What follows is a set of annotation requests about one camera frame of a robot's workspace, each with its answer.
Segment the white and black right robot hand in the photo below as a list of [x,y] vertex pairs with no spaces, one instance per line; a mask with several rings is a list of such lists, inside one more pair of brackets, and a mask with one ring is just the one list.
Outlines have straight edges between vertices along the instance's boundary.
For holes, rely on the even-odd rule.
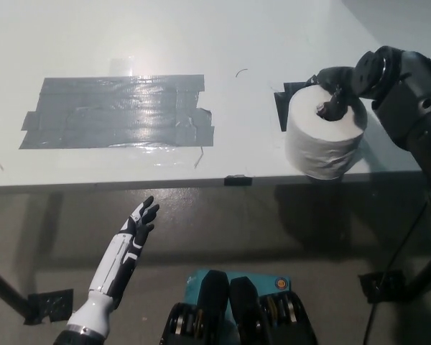
[[352,67],[331,67],[322,69],[310,77],[306,86],[320,86],[331,95],[329,101],[317,107],[317,115],[326,121],[338,121],[348,111],[348,106],[355,99],[351,83]]

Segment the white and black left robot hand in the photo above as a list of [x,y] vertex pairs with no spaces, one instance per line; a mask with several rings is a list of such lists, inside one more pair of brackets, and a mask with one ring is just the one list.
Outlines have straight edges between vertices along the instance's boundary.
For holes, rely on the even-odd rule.
[[159,205],[152,196],[140,203],[108,245],[88,288],[87,301],[70,317],[66,329],[106,339],[116,310],[153,230]]

